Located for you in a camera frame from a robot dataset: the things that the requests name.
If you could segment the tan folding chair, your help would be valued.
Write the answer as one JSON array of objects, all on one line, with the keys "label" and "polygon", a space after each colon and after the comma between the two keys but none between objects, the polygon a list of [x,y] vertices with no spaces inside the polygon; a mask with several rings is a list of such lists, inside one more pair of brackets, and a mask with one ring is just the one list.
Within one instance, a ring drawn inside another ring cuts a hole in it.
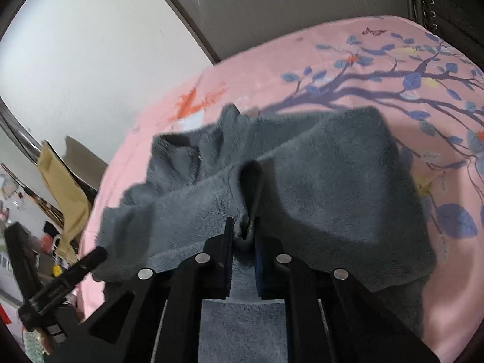
[{"label": "tan folding chair", "polygon": [[48,142],[42,142],[37,168],[64,217],[55,253],[69,265],[73,265],[78,259],[71,243],[84,231],[90,218],[90,202]]}]

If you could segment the black metal rack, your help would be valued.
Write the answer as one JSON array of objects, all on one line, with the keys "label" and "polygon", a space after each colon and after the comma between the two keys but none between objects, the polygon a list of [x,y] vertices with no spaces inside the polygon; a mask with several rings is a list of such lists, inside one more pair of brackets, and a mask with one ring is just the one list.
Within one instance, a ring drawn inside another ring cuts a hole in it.
[{"label": "black metal rack", "polygon": [[483,68],[483,0],[408,0],[410,19]]}]

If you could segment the grey fleece garment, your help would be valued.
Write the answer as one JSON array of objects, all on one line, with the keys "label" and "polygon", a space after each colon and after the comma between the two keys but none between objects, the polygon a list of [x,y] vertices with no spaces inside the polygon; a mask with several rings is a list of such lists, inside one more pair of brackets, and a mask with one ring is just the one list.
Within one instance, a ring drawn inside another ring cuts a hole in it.
[{"label": "grey fleece garment", "polygon": [[379,112],[247,116],[152,141],[142,184],[103,212],[93,273],[107,291],[138,270],[176,268],[235,220],[227,302],[203,306],[202,362],[284,362],[284,308],[256,299],[255,235],[316,270],[344,268],[415,335],[436,255],[414,183]]}]

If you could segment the pink floral bed sheet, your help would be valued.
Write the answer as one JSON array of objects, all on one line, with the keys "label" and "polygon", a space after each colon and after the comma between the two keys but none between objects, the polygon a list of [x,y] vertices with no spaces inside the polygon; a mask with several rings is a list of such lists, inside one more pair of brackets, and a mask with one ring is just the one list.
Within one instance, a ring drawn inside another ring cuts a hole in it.
[{"label": "pink floral bed sheet", "polygon": [[396,16],[318,25],[206,69],[140,114],[105,172],[80,240],[144,180],[156,134],[197,129],[232,103],[243,112],[375,106],[412,173],[437,268],[424,289],[424,340],[454,362],[483,320],[483,72]]}]

